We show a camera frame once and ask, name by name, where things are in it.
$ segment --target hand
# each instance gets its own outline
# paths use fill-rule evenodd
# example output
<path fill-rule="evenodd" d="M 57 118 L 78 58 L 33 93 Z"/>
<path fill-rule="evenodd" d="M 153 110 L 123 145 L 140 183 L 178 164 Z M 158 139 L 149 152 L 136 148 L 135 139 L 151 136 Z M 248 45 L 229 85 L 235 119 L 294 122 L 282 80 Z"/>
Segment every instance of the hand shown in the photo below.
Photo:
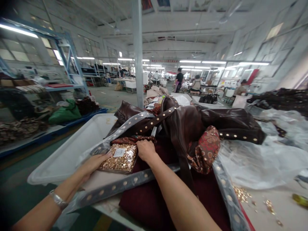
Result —
<path fill-rule="evenodd" d="M 105 154 L 105 155 L 94 155 L 90 157 L 83 165 L 79 167 L 79 169 L 76 171 L 77 174 L 80 174 L 80 176 L 83 178 L 83 181 L 88 180 L 91 173 L 93 173 L 98 167 L 103 163 L 105 160 L 107 160 L 109 157 L 111 157 L 111 152 Z"/>
<path fill-rule="evenodd" d="M 155 160 L 157 157 L 159 158 L 158 154 L 155 151 L 155 147 L 152 141 L 147 141 L 147 140 L 138 141 L 137 147 L 138 147 L 139 157 L 148 164 L 151 161 Z"/>

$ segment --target woman in black shirt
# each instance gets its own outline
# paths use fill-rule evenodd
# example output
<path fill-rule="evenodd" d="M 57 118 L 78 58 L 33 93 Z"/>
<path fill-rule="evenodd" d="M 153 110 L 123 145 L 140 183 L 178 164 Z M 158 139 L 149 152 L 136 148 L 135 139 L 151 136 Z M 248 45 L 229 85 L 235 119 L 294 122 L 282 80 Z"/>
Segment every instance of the woman in black shirt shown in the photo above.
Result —
<path fill-rule="evenodd" d="M 182 85 L 182 81 L 183 81 L 184 75 L 182 74 L 182 68 L 178 68 L 177 70 L 177 75 L 176 78 L 174 80 L 174 84 L 175 85 L 175 92 L 179 93 L 180 89 L 181 89 L 181 85 Z"/>

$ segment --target green bag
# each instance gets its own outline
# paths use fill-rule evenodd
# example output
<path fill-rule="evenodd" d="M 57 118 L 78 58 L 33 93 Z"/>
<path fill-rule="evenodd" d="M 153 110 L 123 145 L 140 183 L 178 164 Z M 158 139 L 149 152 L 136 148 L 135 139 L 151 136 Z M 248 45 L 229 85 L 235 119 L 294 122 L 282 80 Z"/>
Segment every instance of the green bag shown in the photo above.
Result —
<path fill-rule="evenodd" d="M 75 101 L 73 99 L 67 99 L 66 102 L 69 103 L 69 106 L 62 106 L 59 110 L 55 111 L 48 119 L 49 124 L 61 124 L 81 118 L 81 114 Z"/>

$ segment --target worker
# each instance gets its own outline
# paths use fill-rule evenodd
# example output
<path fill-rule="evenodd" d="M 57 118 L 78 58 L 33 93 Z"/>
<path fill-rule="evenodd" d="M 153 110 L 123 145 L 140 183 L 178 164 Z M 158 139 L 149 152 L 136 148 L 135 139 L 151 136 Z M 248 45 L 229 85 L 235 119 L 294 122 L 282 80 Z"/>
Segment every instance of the worker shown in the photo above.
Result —
<path fill-rule="evenodd" d="M 200 75 L 195 75 L 195 79 L 192 82 L 192 87 L 190 91 L 192 92 L 200 92 L 201 85 L 203 84 L 202 80 L 200 79 Z"/>
<path fill-rule="evenodd" d="M 242 95 L 242 93 L 245 93 L 246 92 L 246 89 L 244 88 L 245 85 L 247 85 L 247 80 L 243 80 L 241 84 L 237 88 L 235 88 L 233 96 L 235 97 L 237 95 Z"/>
<path fill-rule="evenodd" d="M 205 207 L 187 185 L 160 159 L 152 141 L 138 141 L 138 155 L 151 168 L 177 230 L 220 230 Z M 67 203 L 79 187 L 89 179 L 102 162 L 111 156 L 95 155 L 88 159 L 67 180 L 22 217 L 12 231 L 50 230 L 62 209 L 60 201 Z"/>
<path fill-rule="evenodd" d="M 181 89 L 181 85 L 182 85 L 182 81 L 183 81 L 184 75 L 182 73 L 182 68 L 178 68 L 177 70 L 177 75 L 176 78 L 174 80 L 173 86 L 175 86 L 175 92 L 179 93 L 180 89 Z"/>

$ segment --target label sticker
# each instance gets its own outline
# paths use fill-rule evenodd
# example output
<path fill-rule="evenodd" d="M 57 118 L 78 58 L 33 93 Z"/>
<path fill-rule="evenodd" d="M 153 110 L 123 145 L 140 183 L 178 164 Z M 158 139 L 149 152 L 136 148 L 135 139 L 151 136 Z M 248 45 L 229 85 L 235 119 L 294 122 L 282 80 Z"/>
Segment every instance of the label sticker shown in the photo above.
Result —
<path fill-rule="evenodd" d="M 122 157 L 125 153 L 125 149 L 116 149 L 115 154 L 113 157 Z"/>

